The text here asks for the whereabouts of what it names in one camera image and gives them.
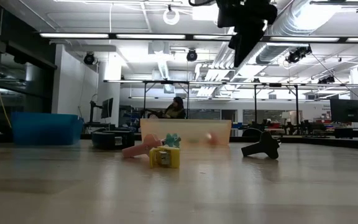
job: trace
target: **table surface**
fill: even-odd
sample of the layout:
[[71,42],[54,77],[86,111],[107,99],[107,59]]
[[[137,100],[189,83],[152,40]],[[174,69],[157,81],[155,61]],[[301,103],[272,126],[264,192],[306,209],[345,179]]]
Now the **table surface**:
[[358,150],[244,143],[181,150],[180,169],[150,169],[70,147],[0,147],[0,223],[358,223]]

